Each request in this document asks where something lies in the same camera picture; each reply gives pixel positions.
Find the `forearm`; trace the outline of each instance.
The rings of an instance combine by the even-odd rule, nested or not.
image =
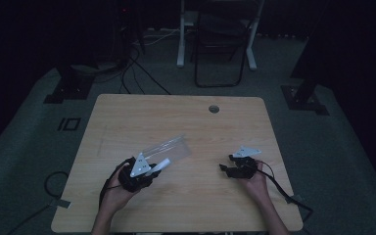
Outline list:
[[[93,229],[91,230],[92,235],[107,235],[109,234],[113,215],[99,212],[94,221]]]
[[[260,209],[270,235],[290,234],[270,198],[259,200],[258,208]]]

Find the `cable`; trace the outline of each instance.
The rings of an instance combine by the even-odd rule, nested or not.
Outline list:
[[[30,215],[29,217],[27,217],[26,219],[24,219],[21,223],[19,223],[15,228],[13,228],[9,233],[8,235],[10,234],[14,234],[14,232],[16,232],[21,226],[23,226],[24,224],[26,224],[28,221],[30,221],[31,219],[33,219],[34,217],[36,217],[37,215],[41,214],[42,212],[44,212],[45,210],[47,210],[48,208],[50,207],[50,205],[47,205],[45,207],[43,207],[42,209],[38,210],[37,212],[33,213],[32,215]]]
[[[131,57],[130,57],[130,60],[133,62],[133,64],[136,64],[136,66],[138,66],[144,73],[146,73],[150,78],[151,80],[153,80],[158,86],[160,86],[160,88],[166,92],[166,94],[170,95],[170,92],[167,91],[162,85],[160,85],[152,76],[150,73],[148,73],[145,68],[143,68],[139,63],[137,63],[135,60],[133,60]]]
[[[69,177],[69,175],[66,172],[64,172],[64,171],[56,171],[56,172],[53,172],[53,173],[49,174],[47,176],[47,178],[45,179],[45,181],[44,181],[45,192],[49,196],[51,196],[54,200],[59,200],[61,198],[62,194],[54,194],[54,193],[52,193],[48,189],[48,182],[51,179],[51,177],[53,177],[54,175],[57,175],[57,174],[63,174],[63,175],[66,176],[66,178]],[[24,224],[26,224],[27,222],[29,222],[30,220],[32,220],[33,218],[35,218],[36,216],[38,216],[39,214],[41,214],[42,212],[44,212],[45,210],[47,210],[50,207],[51,207],[50,204],[48,204],[45,207],[43,207],[40,210],[38,210],[35,213],[33,213],[32,215],[28,216],[26,219],[24,219],[22,222],[20,222],[17,226],[15,226],[13,229],[11,229],[11,231],[8,232],[8,235],[14,234],[20,227],[22,227]]]
[[[94,79],[93,83],[104,83],[104,82],[108,82],[108,81],[110,81],[110,80],[115,79],[115,78],[118,77],[119,75],[121,75],[121,72],[118,72],[117,74],[114,74],[114,75],[112,75],[112,76],[109,76],[108,78],[105,78],[105,79],[101,79],[101,78]]]
[[[77,71],[78,74],[98,76],[98,75],[104,75],[104,74],[112,74],[112,73],[121,71],[123,68],[125,68],[125,66],[126,64],[122,63],[122,64],[116,64],[115,66],[104,69],[104,70],[94,70],[94,71],[83,71],[83,70],[78,70],[78,69],[75,69],[75,70]]]
[[[172,36],[175,32],[177,32],[179,30],[179,28],[173,30],[172,32],[170,32],[169,34],[166,34],[160,38],[158,38],[157,40],[151,42],[151,43],[148,43],[148,44],[145,44],[145,46],[150,46],[150,45],[154,45],[155,43],[169,37],[169,36]],[[144,36],[143,38],[148,38],[148,37],[156,37],[157,35],[147,35],[147,36]],[[135,42],[132,43],[133,45],[140,45],[139,43],[139,40],[136,40]]]
[[[125,82],[124,82],[124,77],[127,73],[127,71],[129,70],[129,68],[132,68],[132,71],[133,71],[133,79],[135,80],[136,82],[136,85],[139,87],[139,89],[142,91],[143,94],[145,94],[145,91],[142,89],[142,87],[140,86],[139,82],[137,81],[136,79],[136,76],[135,76],[135,73],[134,73],[134,69],[133,69],[133,65],[136,65],[138,66],[144,73],[146,73],[158,86],[160,86],[160,88],[166,92],[166,94],[170,95],[169,91],[167,91],[162,85],[160,85],[138,62],[137,62],[137,59],[139,58],[140,56],[140,52],[139,50],[132,46],[132,49],[134,49],[136,52],[137,52],[137,56],[135,59],[133,59],[131,56],[129,57],[131,63],[127,66],[127,68],[123,71],[123,73],[121,74],[121,85],[120,85],[120,88],[118,90],[118,93],[120,94],[121,93],[121,88],[123,87],[127,94],[131,94],[130,93],[130,90],[127,88]]]
[[[273,170],[271,169],[270,165],[268,165],[268,164],[266,164],[265,162],[262,162],[262,161],[259,161],[259,162],[263,163],[264,165],[267,165],[267,166],[270,168],[271,173],[272,173],[273,175],[270,175],[270,174],[268,174],[268,173],[266,173],[266,172],[264,172],[264,171],[262,171],[262,170],[260,170],[260,169],[256,169],[255,167],[253,167],[253,166],[251,166],[251,165],[248,165],[248,164],[244,164],[244,166],[247,166],[247,167],[249,167],[249,168],[251,168],[251,169],[255,169],[255,170],[257,170],[258,172],[260,172],[260,173],[264,174],[265,176],[267,176],[267,177],[271,180],[271,182],[273,182],[273,184],[276,186],[276,188],[277,188],[277,190],[279,191],[279,193],[282,194],[283,197],[285,197],[285,199],[286,199],[286,201],[287,201],[288,203],[293,203],[293,204],[295,204],[296,206],[301,207],[301,208],[307,210],[307,211],[308,211],[308,214],[307,214],[306,217],[303,219],[303,222],[307,221],[307,220],[309,219],[309,217],[312,215],[312,213],[313,213],[313,209],[310,208],[310,207],[308,207],[308,206],[306,206],[306,205],[304,205],[304,204],[302,204],[302,203],[300,203],[300,202],[298,202],[298,201],[296,201],[296,200],[293,199],[291,196],[289,196],[289,195],[285,192],[285,190],[283,190],[283,188],[279,185],[279,183],[276,181],[276,179],[274,179],[274,173],[273,173]]]
[[[302,230],[305,232],[305,233],[307,233],[308,235],[311,235],[311,233],[306,229],[306,228],[302,228]]]
[[[106,190],[110,190],[110,189],[114,189],[114,188],[119,188],[119,187],[121,187],[121,185],[113,186],[113,187],[110,187],[110,188],[106,188]]]

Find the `person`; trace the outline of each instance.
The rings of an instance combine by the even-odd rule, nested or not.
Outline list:
[[[258,169],[262,170],[262,162],[256,161]],[[109,187],[113,187],[106,191],[102,204],[96,215],[92,235],[106,235],[109,234],[113,216],[116,212],[126,206],[127,202],[135,196],[138,192],[130,193],[119,186],[117,171],[114,177],[109,182]],[[290,234],[287,227],[283,223],[276,208],[271,202],[268,195],[266,176],[260,172],[256,172],[251,179],[237,179],[241,185],[256,202],[260,213],[266,223],[267,230],[270,235],[284,235]]]

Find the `gray carpet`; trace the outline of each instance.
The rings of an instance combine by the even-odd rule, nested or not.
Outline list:
[[[172,95],[261,97],[294,191],[314,209],[305,224],[307,231],[311,234],[376,234],[376,173],[331,90],[322,86],[316,88],[316,95],[330,116],[290,111],[281,92],[281,85],[302,82],[289,76],[305,47],[304,42],[258,38],[254,46],[258,70],[245,69],[243,81],[233,88],[197,88],[193,64],[189,63],[190,41],[183,69],[176,67],[177,45],[174,39],[149,45],[138,63]],[[232,63],[238,65],[238,60],[237,57]],[[145,93],[165,94],[136,66],[134,72]],[[209,70],[206,76],[216,77],[217,72]],[[55,70],[40,78],[0,136],[0,234],[8,233],[51,201],[43,186],[46,177],[54,171],[70,171],[97,96],[119,93],[120,88],[119,75],[100,75],[87,100],[43,104],[58,81]],[[127,71],[125,82],[132,93],[141,93],[133,80],[133,70]],[[78,129],[59,130],[63,118],[81,118]],[[65,183],[63,176],[58,175],[51,180],[50,189],[62,192]],[[55,208],[47,209],[16,234],[53,234],[54,213]]]

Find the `wooden table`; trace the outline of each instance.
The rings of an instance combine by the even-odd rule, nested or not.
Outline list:
[[[209,106],[216,105],[213,114]],[[113,221],[115,232],[262,231],[264,223],[246,191],[220,171],[241,145],[262,151],[279,184],[293,191],[261,98],[101,95],[85,130],[58,208],[55,232],[89,232],[100,190],[123,160],[179,134],[192,154],[167,167]],[[286,226],[303,227],[298,208],[275,186],[269,193]]]

